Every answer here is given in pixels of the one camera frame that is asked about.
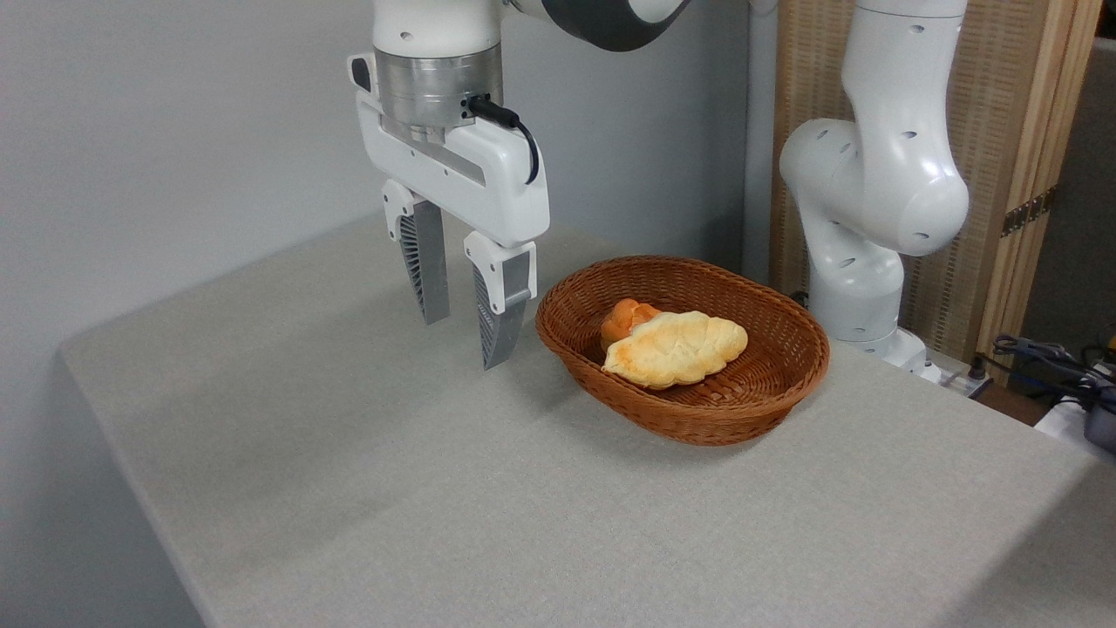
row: bread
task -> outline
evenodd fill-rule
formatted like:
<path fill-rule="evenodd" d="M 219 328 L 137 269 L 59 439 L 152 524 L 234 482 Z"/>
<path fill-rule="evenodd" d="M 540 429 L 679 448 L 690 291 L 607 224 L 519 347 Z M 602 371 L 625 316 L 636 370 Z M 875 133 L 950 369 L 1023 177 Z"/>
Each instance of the bread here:
<path fill-rule="evenodd" d="M 651 321 L 661 312 L 634 298 L 622 299 L 600 325 L 600 348 L 608 351 L 612 344 L 632 336 L 633 328 Z"/>
<path fill-rule="evenodd" d="M 636 386 L 663 390 L 719 374 L 748 347 L 748 332 L 701 311 L 664 311 L 608 348 L 604 370 Z"/>

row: brown woven basket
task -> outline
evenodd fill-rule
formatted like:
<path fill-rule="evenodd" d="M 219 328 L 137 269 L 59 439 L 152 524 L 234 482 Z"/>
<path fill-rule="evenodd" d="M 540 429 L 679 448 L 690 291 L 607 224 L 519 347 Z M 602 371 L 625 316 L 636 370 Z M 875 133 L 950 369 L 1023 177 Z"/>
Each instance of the brown woven basket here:
<path fill-rule="evenodd" d="M 696 385 L 641 389 L 600 370 L 600 323 L 625 297 L 735 321 L 748 331 L 748 348 Z M 547 292 L 535 325 L 589 395 L 655 434 L 692 445 L 732 445 L 771 432 L 829 367 L 826 335 L 797 302 L 695 259 L 633 255 L 594 263 Z"/>

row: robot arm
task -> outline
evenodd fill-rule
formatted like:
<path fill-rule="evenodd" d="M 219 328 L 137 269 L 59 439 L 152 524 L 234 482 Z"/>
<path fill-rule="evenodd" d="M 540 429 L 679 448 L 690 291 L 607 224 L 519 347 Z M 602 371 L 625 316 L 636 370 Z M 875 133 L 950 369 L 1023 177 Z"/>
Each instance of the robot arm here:
<path fill-rule="evenodd" d="M 809 249 L 814 316 L 835 339 L 917 374 L 929 364 L 898 329 L 898 253 L 946 245 L 969 211 L 945 117 L 965 4 L 858 0 L 841 68 L 856 122 L 802 124 L 779 162 Z"/>
<path fill-rule="evenodd" d="M 535 238 L 550 224 L 546 167 L 503 100 L 500 21 L 516 10 L 608 50 L 661 35 L 689 0 L 373 0 L 372 52 L 349 58 L 357 113 L 427 325 L 449 317 L 442 211 L 475 231 L 484 368 L 507 360 L 538 293 Z"/>

